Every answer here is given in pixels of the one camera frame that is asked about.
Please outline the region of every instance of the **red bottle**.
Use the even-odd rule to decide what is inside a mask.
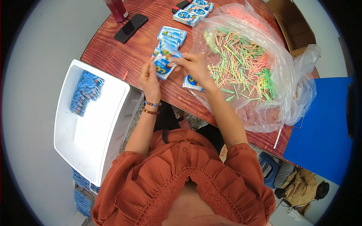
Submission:
[[[111,10],[112,15],[118,23],[126,20],[128,12],[123,5],[122,0],[104,0],[108,8]]]

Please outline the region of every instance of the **wood grain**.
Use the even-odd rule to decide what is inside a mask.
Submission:
[[[180,0],[126,0],[124,5],[129,12],[128,19],[136,13],[140,13],[148,17],[148,22],[127,43],[121,43],[114,39],[114,35],[124,23],[116,23],[112,15],[110,15],[88,44],[81,60],[120,79],[128,71],[125,82],[140,88],[138,77],[141,67],[152,56],[158,44],[156,37],[162,26],[175,27],[188,32],[186,40],[179,49],[181,52],[189,52],[192,47],[193,35],[191,27],[172,19],[173,13],[171,9],[179,2]],[[212,2],[214,3],[214,9],[234,2],[245,4],[244,0],[213,0]],[[268,11],[264,2],[262,0],[249,0],[248,2],[284,40],[273,14]],[[182,88],[183,78],[184,75],[181,72],[174,72],[166,81],[160,80],[162,99],[216,125],[213,115],[187,89]],[[275,149],[273,147],[278,131],[272,133],[247,132],[247,136],[250,143],[282,158],[291,131],[292,127],[284,126]]]

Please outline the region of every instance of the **woman's left hand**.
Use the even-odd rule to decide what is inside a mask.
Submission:
[[[156,76],[156,65],[153,58],[142,67],[138,80],[142,87],[146,100],[151,103],[159,103],[161,99],[160,83]]]

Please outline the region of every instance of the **orange blouse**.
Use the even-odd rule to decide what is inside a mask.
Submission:
[[[92,210],[97,225],[161,225],[189,177],[215,214],[248,226],[266,225],[275,198],[248,144],[233,146],[223,164],[210,141],[193,130],[172,130],[168,141],[156,131],[146,159],[122,152],[113,161]]]

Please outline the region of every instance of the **lace trim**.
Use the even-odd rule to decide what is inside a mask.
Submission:
[[[176,178],[182,176],[184,177],[184,180],[176,180]],[[197,183],[197,190],[199,191],[201,198],[214,209],[216,214],[237,223],[242,222],[243,218],[235,205],[228,196],[216,186],[211,176],[203,169],[197,167],[184,167],[182,170],[175,173],[153,196],[152,200],[147,203],[135,225],[160,225],[167,218],[167,211],[172,207],[174,200],[179,196],[179,192],[184,187],[185,182],[188,181],[188,177],[191,177],[193,181]],[[225,207],[229,207],[231,211],[226,211]]]

